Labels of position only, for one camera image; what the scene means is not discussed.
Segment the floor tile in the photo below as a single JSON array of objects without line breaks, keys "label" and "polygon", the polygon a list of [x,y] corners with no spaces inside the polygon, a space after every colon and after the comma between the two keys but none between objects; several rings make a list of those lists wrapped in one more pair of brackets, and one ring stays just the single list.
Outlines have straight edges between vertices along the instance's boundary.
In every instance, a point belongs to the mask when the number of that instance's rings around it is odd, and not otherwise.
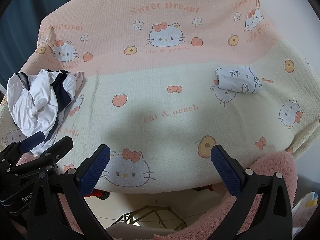
[{"label": "floor tile", "polygon": [[[190,217],[207,212],[220,204],[222,197],[210,190],[193,189],[156,194],[158,206],[170,206],[180,217]],[[168,211],[159,211],[163,220],[175,219]]]},{"label": "floor tile", "polygon": [[[140,209],[143,206],[156,206],[155,194],[122,194],[111,192],[110,197],[106,200],[100,200],[95,196],[85,198],[85,200],[97,217],[115,220],[121,215]],[[158,217],[155,213],[152,213],[144,217],[142,221],[158,221]]]}]

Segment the pink bow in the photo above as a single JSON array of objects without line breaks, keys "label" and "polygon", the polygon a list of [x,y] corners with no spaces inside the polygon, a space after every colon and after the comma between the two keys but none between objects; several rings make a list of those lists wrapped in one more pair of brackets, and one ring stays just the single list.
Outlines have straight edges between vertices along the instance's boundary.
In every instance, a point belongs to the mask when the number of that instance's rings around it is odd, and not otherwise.
[{"label": "pink bow", "polygon": [[300,118],[303,117],[303,112],[298,111],[296,114],[297,114],[297,115],[295,116],[294,120],[295,120],[296,122],[300,122]]},{"label": "pink bow", "polygon": [[263,147],[267,144],[266,139],[262,136],[260,137],[260,141],[256,142],[255,145],[259,150],[263,150]]},{"label": "pink bow", "polygon": [[159,32],[161,30],[165,30],[166,28],[168,27],[167,23],[166,22],[162,22],[160,24],[155,24],[153,25],[153,29],[156,31],[156,32]]},{"label": "pink bow", "polygon": [[172,94],[173,92],[182,92],[182,87],[181,86],[168,86],[168,93]]},{"label": "pink bow", "polygon": [[139,152],[139,151],[132,152],[129,149],[124,149],[122,152],[122,157],[125,160],[130,159],[133,163],[136,163],[140,160],[141,152]]},{"label": "pink bow", "polygon": [[72,163],[70,163],[69,166],[64,165],[64,166],[63,166],[63,170],[64,170],[64,172],[66,172],[66,171],[69,170],[70,168],[74,168],[74,167],[75,167],[75,166],[74,166]]},{"label": "pink bow", "polygon": [[248,13],[247,13],[247,17],[248,17],[248,18],[251,18],[251,17],[255,14],[255,12],[256,12],[255,9],[253,9],[251,12],[248,12]]},{"label": "pink bow", "polygon": [[76,106],[73,110],[70,111],[70,116],[73,116],[75,112],[79,111],[79,106]]},{"label": "pink bow", "polygon": [[54,44],[55,44],[57,47],[63,46],[63,40],[54,41]]},{"label": "pink bow", "polygon": [[267,79],[265,79],[265,78],[263,78],[263,79],[262,79],[262,81],[269,82],[270,84],[272,84],[272,83],[273,83],[273,81],[272,81],[272,80],[267,80]]}]

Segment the white flower print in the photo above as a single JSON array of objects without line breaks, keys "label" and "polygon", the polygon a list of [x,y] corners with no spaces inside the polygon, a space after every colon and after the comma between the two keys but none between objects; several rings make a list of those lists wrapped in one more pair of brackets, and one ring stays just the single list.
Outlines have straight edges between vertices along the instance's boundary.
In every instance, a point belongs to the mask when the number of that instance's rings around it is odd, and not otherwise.
[{"label": "white flower print", "polygon": [[202,19],[201,18],[195,18],[195,20],[192,22],[192,24],[195,25],[195,27],[197,27],[198,25],[202,24]]},{"label": "white flower print", "polygon": [[41,40],[41,42],[44,43],[45,41],[48,41],[48,40],[49,40],[48,38],[43,37],[42,40]]},{"label": "white flower print", "polygon": [[139,20],[136,20],[136,22],[134,24],[132,24],[132,26],[134,26],[134,30],[142,30],[142,26],[143,25],[143,22],[140,22]]},{"label": "white flower print", "polygon": [[83,43],[85,43],[86,41],[89,40],[89,39],[88,39],[88,35],[87,35],[87,34],[85,34],[85,35],[81,34],[80,40],[83,41]]},{"label": "white flower print", "polygon": [[240,16],[241,16],[240,13],[236,13],[236,15],[234,16],[235,21],[240,20]]}]

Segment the bed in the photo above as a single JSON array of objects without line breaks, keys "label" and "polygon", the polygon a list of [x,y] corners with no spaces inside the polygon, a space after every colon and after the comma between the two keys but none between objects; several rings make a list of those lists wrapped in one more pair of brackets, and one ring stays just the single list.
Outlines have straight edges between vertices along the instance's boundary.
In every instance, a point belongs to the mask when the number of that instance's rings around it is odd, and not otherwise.
[{"label": "bed", "polygon": [[[42,21],[37,45],[21,71],[84,72],[58,131],[74,141],[60,171],[107,144],[99,189],[201,187],[220,181],[215,144],[247,167],[281,150],[298,158],[319,136],[319,77],[259,0],[72,0]],[[237,65],[255,70],[259,93],[218,88],[215,70]],[[0,135],[2,147],[24,136],[5,99]]]}]

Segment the yellow object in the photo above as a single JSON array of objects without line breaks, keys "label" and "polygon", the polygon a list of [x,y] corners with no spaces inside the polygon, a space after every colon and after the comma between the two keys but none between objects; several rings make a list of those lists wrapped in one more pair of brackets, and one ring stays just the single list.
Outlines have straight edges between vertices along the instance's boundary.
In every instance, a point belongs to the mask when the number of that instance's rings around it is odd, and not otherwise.
[{"label": "yellow object", "polygon": [[124,54],[126,55],[132,55],[132,54],[135,54],[137,52],[137,47],[135,46],[130,46],[130,47],[127,47],[125,50],[124,50]]},{"label": "yellow object", "polygon": [[230,46],[236,46],[239,42],[239,38],[237,35],[232,35],[229,39],[228,39],[228,43]]},{"label": "yellow object", "polygon": [[216,144],[216,140],[212,136],[204,136],[198,146],[198,154],[202,158],[209,158],[211,156],[211,148]]},{"label": "yellow object", "polygon": [[287,59],[285,62],[284,62],[284,69],[285,71],[287,71],[288,73],[291,73],[294,71],[294,63]]},{"label": "yellow object", "polygon": [[314,207],[314,206],[317,205],[317,203],[318,203],[318,199],[315,198],[315,199],[313,199],[313,200],[310,200],[310,201],[306,204],[306,207]]},{"label": "yellow object", "polygon": [[39,49],[36,50],[36,53],[44,54],[45,53],[45,47],[40,47]]}]

